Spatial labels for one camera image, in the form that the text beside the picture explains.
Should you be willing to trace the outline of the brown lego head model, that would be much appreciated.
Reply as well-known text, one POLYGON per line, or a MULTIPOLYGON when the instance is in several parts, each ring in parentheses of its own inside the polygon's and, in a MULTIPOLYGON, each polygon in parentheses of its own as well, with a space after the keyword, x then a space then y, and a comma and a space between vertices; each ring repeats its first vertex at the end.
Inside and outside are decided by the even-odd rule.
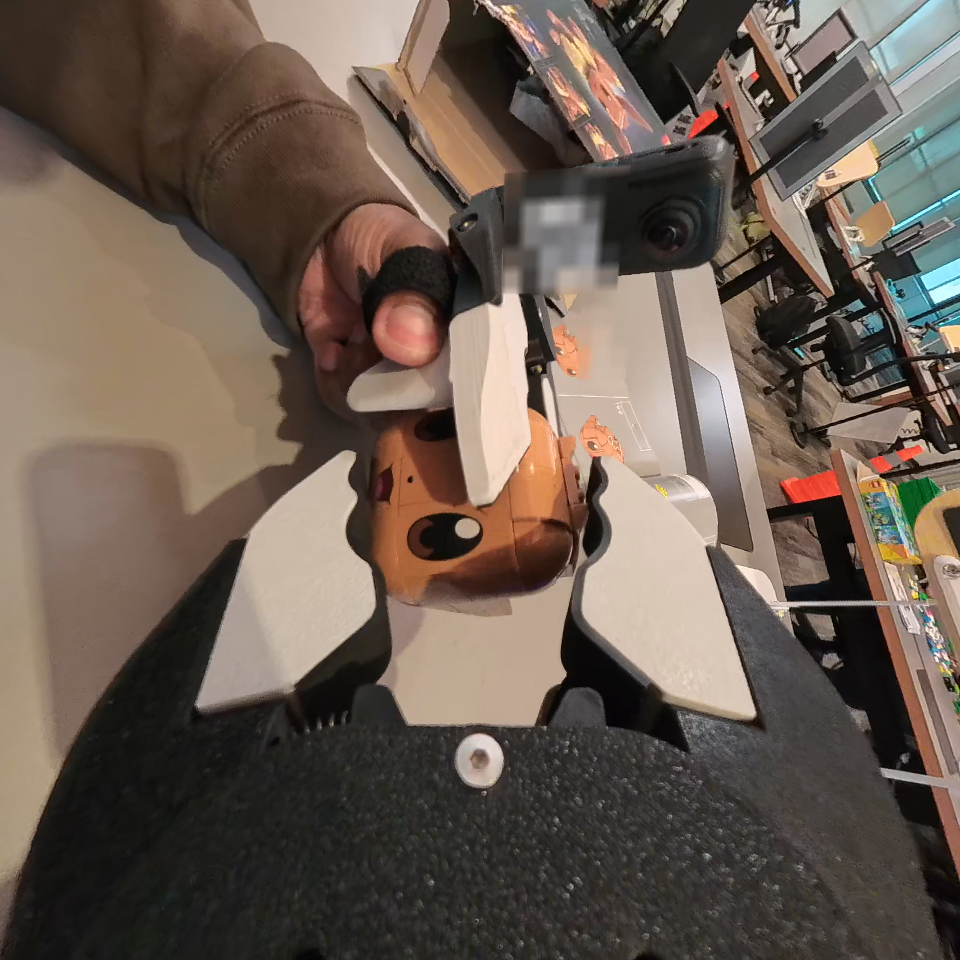
POLYGON ((376 443, 371 552, 387 592, 413 606, 529 594, 574 565, 588 507, 573 454, 530 410, 531 444, 498 497, 474 506, 451 410, 404 414, 376 443))

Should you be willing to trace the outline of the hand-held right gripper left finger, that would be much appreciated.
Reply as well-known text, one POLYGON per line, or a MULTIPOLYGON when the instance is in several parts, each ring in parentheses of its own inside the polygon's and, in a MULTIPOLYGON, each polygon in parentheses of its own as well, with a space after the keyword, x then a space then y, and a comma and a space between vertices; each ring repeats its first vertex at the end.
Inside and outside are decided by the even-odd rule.
POLYGON ((383 577, 367 546, 360 463, 342 451, 279 498, 244 541, 205 674, 199 714, 294 704, 340 719, 392 655, 383 577))

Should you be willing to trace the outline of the wooden chair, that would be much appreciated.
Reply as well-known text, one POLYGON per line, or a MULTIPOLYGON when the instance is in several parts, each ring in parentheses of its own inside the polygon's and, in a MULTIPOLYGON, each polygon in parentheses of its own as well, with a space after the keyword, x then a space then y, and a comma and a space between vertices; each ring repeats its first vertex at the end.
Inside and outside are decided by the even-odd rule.
POLYGON ((874 142, 867 140, 825 169, 817 178, 817 186, 830 192, 870 179, 879 172, 879 155, 874 142))
POLYGON ((885 201, 874 203, 853 223, 856 243, 861 248, 871 248, 881 244, 893 230, 895 222, 885 201))

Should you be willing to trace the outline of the red plastic tray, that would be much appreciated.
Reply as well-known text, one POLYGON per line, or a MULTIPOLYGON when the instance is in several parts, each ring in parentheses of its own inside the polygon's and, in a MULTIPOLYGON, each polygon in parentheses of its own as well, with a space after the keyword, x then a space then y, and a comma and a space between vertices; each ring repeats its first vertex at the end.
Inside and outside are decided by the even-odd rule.
POLYGON ((839 482, 833 470, 806 477, 790 477, 780 481, 779 486, 789 504, 808 503, 841 496, 839 482))

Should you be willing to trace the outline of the green box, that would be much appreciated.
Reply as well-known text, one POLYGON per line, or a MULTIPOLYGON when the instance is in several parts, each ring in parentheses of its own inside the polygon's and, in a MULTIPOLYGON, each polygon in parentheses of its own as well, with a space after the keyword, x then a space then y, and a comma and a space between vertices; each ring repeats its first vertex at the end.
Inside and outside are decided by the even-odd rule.
POLYGON ((945 491, 930 477, 914 477, 895 484, 906 523, 912 529, 920 512, 945 491))

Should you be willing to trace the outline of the grey monitor on stand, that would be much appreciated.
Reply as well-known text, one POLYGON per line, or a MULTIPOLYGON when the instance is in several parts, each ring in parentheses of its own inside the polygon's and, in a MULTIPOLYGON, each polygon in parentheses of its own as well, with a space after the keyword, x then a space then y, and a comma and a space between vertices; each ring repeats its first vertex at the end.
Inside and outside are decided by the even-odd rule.
POLYGON ((902 113, 870 48, 860 40, 750 138, 750 149, 762 164, 748 184, 767 177, 778 198, 787 200, 902 113))

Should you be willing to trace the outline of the person's left forearm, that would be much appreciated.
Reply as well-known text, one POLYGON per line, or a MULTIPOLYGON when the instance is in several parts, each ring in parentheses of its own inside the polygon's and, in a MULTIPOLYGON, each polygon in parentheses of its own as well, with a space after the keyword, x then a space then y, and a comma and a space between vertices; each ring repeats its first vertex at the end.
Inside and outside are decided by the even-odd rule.
POLYGON ((2 106, 191 216, 292 329, 306 266, 367 205, 413 207, 362 122, 247 2, 6 1, 2 106))

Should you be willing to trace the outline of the colourful lego box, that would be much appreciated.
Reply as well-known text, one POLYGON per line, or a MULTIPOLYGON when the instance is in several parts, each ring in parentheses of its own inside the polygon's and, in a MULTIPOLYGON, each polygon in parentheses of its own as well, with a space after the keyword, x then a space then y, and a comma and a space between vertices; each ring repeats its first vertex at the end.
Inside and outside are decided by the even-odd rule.
POLYGON ((920 553, 897 486, 863 463, 858 463, 855 475, 856 487, 882 561, 890 565, 919 566, 922 563, 920 553))

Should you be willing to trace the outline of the black office chair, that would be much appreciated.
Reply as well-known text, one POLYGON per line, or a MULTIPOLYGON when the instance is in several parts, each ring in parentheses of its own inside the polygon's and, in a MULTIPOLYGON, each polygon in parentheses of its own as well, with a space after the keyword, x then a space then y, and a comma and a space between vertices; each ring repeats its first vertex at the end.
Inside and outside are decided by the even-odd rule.
POLYGON ((802 417, 806 373, 819 371, 825 358, 801 363, 795 355, 798 345, 810 333, 816 311, 815 302, 803 294, 791 294, 783 302, 766 309, 755 308, 755 332, 759 343, 751 350, 752 356, 763 354, 779 362, 785 374, 773 385, 765 386, 764 396, 777 393, 789 394, 794 407, 789 414, 789 430, 794 443, 801 449, 809 444, 809 426, 802 417))

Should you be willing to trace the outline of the lego instruction booklet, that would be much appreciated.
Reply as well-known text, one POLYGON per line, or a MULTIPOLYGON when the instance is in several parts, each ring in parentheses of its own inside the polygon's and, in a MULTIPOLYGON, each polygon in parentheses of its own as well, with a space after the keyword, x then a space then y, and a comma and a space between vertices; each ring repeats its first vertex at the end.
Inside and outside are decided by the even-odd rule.
POLYGON ((617 460, 656 487, 709 546, 718 519, 707 487, 687 465, 657 282, 620 280, 614 289, 548 305, 558 425, 576 441, 582 486, 594 460, 617 460))

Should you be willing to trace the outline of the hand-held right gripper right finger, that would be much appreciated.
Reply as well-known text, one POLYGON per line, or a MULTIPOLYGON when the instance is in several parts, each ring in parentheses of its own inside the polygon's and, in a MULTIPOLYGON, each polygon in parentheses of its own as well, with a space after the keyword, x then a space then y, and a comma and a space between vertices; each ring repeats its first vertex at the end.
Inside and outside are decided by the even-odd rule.
POLYGON ((655 486, 613 457, 592 462, 569 625, 644 692, 740 723, 758 709, 709 547, 655 486))

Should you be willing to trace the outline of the open printed cardboard box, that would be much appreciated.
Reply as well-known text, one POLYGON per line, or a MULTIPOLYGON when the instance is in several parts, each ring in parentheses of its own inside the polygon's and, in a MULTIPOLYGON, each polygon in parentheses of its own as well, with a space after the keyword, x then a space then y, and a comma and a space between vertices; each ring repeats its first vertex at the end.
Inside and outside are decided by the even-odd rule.
POLYGON ((593 2, 418 2, 395 61, 352 73, 466 201, 510 174, 670 146, 607 26, 593 2))

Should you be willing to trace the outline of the person's left hand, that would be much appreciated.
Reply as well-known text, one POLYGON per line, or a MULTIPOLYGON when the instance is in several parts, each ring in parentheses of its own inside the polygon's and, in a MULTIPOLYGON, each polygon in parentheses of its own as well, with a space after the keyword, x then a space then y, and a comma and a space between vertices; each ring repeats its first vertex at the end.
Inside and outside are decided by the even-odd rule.
POLYGON ((387 258, 411 247, 445 256, 450 252, 447 240, 416 215, 372 203, 351 211, 307 264, 298 292, 298 318, 314 357, 319 395, 342 418, 356 419, 347 393, 366 370, 382 359, 425 366, 446 342, 443 311, 414 291, 385 297, 372 330, 366 329, 360 275, 375 277, 387 258))

